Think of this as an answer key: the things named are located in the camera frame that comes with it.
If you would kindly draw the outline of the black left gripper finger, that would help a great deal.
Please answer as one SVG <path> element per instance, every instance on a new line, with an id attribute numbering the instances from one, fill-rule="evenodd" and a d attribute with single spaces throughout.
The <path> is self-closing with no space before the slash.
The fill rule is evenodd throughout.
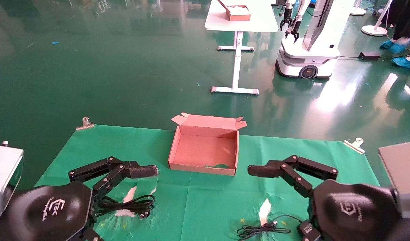
<path id="1" fill-rule="evenodd" d="M 121 161 L 115 157 L 108 157 L 68 172 L 70 182 L 86 182 L 97 177 L 105 177 L 119 164 L 139 164 L 137 161 Z"/>
<path id="2" fill-rule="evenodd" d="M 141 179 L 155 177 L 157 175 L 158 168 L 155 165 L 140 166 L 139 164 L 119 164 L 92 187 L 92 195 L 94 199 L 103 199 L 114 187 L 126 178 Z"/>

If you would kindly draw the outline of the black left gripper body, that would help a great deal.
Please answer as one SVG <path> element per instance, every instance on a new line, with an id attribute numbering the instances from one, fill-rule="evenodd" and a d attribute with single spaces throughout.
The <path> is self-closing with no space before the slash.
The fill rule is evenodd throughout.
<path id="1" fill-rule="evenodd" d="M 13 194 L 1 215 L 2 241 L 101 241 L 93 192 L 81 182 Z"/>

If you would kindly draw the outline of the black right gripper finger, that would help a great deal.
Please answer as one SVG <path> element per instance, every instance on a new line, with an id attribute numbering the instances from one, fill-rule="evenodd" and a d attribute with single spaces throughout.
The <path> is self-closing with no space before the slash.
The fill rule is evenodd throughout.
<path id="1" fill-rule="evenodd" d="M 283 177 L 284 174 L 294 176 L 296 170 L 320 180 L 336 180 L 338 176 L 336 168 L 296 155 L 289 156 L 284 160 L 268 160 L 264 166 L 251 165 L 247 169 L 251 176 L 268 178 Z"/>
<path id="2" fill-rule="evenodd" d="M 273 166 L 248 166 L 248 174 L 251 176 L 266 178 L 281 177 L 303 198 L 310 198 L 312 196 L 313 186 L 287 164 L 276 164 Z"/>

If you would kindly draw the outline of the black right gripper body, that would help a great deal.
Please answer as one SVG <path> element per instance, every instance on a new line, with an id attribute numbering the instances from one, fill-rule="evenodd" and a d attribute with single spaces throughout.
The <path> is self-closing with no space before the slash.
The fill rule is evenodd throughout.
<path id="1" fill-rule="evenodd" d="M 323 241 L 384 241 L 402 218 L 389 188 L 334 180 L 313 190 L 308 214 Z"/>

